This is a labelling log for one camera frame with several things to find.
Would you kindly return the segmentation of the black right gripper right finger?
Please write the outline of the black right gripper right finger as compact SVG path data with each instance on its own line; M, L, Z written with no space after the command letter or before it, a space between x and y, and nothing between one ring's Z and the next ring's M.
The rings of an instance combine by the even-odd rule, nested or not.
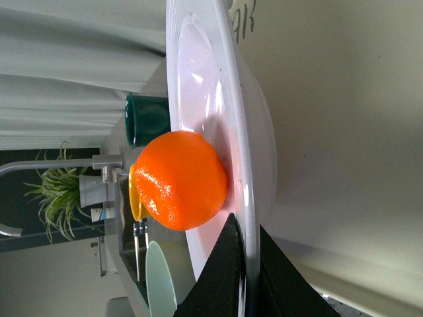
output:
M257 316L338 316L260 227Z

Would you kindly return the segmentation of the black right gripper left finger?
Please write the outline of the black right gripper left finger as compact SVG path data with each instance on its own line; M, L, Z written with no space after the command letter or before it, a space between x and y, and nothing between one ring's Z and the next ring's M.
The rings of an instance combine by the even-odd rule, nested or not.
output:
M234 214L229 214L192 290L175 316L244 316L245 255Z

